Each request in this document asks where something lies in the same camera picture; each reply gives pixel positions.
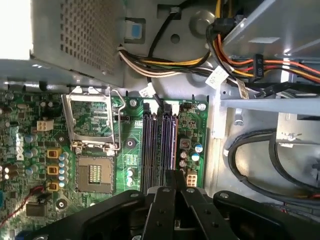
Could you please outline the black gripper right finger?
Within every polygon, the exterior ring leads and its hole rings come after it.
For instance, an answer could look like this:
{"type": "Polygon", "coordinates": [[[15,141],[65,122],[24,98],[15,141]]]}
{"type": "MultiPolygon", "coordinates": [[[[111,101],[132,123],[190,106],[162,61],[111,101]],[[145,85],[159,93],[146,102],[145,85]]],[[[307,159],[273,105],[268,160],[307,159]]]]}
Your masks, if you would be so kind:
{"type": "Polygon", "coordinates": [[[198,188],[187,186],[180,170],[175,185],[206,240],[318,240],[317,222],[289,215],[231,191],[208,200],[198,188]]]}

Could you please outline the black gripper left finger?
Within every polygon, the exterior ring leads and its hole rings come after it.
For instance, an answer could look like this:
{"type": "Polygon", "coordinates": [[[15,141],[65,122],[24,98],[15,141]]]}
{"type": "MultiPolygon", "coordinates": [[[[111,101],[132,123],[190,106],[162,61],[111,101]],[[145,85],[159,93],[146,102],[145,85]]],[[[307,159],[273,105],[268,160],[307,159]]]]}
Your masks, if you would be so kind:
{"type": "Polygon", "coordinates": [[[165,185],[127,190],[24,236],[25,240],[172,239],[177,194],[176,171],[166,170],[165,185]]]}

